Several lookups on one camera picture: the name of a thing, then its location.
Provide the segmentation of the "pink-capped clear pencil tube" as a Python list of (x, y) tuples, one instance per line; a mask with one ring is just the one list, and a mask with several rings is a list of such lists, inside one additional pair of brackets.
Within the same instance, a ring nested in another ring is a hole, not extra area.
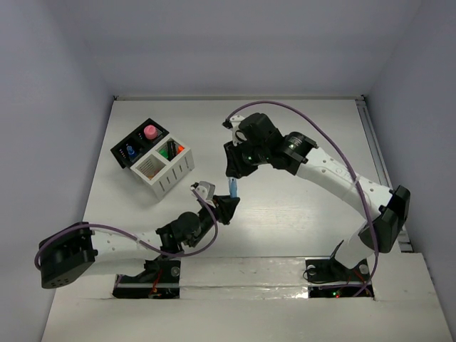
[(144, 130), (144, 136), (148, 139), (148, 140), (154, 140), (157, 138), (158, 136), (158, 131), (157, 131), (157, 128), (154, 126), (154, 125), (147, 125)]

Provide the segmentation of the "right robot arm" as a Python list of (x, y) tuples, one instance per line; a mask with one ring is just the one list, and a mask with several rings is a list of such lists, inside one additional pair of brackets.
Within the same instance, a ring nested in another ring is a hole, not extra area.
[(350, 174), (345, 165), (329, 156), (314, 140), (299, 132), (282, 135), (263, 113), (246, 118), (235, 115), (225, 120), (223, 126), (232, 132), (231, 141), (224, 144), (228, 177), (240, 179), (260, 165), (269, 164), (322, 187), (363, 218), (372, 219), (372, 224), (365, 224), (333, 251), (328, 260), (333, 278), (346, 278), (374, 252), (390, 252), (408, 218), (409, 189), (391, 189)]

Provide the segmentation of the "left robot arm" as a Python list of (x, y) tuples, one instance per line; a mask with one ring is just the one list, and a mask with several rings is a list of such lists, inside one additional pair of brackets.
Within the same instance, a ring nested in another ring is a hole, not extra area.
[(200, 201), (199, 212), (183, 212), (177, 219), (151, 232), (130, 233), (104, 224), (79, 222), (38, 245), (35, 267), (41, 287), (57, 289), (85, 275), (134, 273), (141, 281), (157, 275), (156, 261), (197, 255), (208, 232), (218, 233), (232, 220), (240, 199), (215, 195)]

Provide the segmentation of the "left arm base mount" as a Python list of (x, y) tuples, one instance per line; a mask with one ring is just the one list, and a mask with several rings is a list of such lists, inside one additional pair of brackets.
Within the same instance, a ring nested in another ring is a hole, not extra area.
[(117, 299), (178, 299), (179, 259), (156, 259), (144, 263), (136, 276), (117, 275), (112, 295)]

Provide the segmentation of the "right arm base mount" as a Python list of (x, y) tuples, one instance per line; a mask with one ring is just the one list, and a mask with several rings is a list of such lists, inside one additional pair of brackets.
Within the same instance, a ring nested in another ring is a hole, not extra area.
[(354, 268), (347, 269), (335, 260), (335, 252), (329, 258), (307, 259), (302, 277), (308, 282), (310, 299), (339, 299), (351, 297), (374, 298), (371, 273), (367, 259)]

